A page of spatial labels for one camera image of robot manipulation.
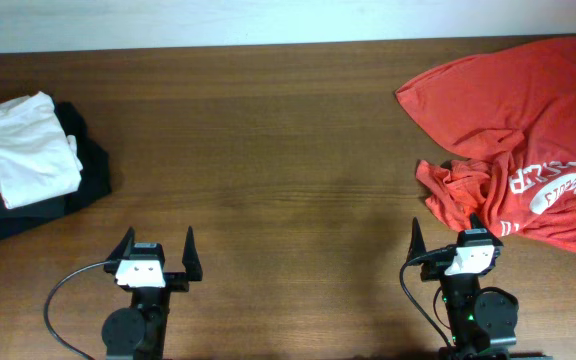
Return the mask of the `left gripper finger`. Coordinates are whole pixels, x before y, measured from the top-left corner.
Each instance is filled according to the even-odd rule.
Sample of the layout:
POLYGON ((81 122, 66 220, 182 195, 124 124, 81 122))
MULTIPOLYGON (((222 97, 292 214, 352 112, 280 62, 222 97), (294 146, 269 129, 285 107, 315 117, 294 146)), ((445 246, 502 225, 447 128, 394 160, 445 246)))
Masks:
POLYGON ((188 227, 186 234, 182 264, 187 274, 203 273, 202 265, 195 244, 194 231, 191 226, 188 227))
POLYGON ((130 255, 131 248, 134 243, 135 230, 133 227, 129 227, 122 240, 118 245, 111 251, 109 256, 106 258, 107 261, 117 261, 126 258, 130 255))

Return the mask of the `red printed t-shirt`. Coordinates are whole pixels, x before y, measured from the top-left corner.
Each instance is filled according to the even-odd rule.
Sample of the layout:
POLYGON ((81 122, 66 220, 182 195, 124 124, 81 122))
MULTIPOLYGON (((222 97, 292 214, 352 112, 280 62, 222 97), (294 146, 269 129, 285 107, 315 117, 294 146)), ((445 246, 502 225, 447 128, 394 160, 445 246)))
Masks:
POLYGON ((453 154, 416 170, 439 221, 461 231, 477 217, 496 236, 576 253, 576 36, 465 57, 395 96, 453 154))

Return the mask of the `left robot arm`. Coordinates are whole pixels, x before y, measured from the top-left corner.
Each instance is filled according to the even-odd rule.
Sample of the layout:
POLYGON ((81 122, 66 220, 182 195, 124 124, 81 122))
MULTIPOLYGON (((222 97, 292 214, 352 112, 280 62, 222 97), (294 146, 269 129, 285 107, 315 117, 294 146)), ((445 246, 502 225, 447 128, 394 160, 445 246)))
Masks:
POLYGON ((138 243, 129 228, 107 257, 103 269, 115 284, 131 294, 131 303, 111 313, 101 336, 106 357, 113 360, 162 360, 173 293, 186 293, 189 284, 203 279, 203 269, 188 229, 184 242, 182 272, 164 270, 165 255, 159 243, 138 243))

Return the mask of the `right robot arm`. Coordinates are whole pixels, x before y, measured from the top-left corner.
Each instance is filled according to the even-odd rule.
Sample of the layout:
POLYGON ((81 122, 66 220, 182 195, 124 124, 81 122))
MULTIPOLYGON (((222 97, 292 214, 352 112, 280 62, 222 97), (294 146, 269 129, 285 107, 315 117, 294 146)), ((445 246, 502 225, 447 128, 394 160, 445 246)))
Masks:
POLYGON ((494 269, 503 248, 502 241, 479 218, 470 216, 470 227, 458 233, 454 244, 428 250, 419 222, 412 221, 411 242, 399 273, 405 295, 438 332, 445 346, 440 359, 508 359, 509 348, 517 343, 517 298, 498 288, 481 287, 480 278, 494 269), (450 332, 445 333, 414 299, 404 285, 405 270, 421 268, 423 282, 439 283, 450 332))

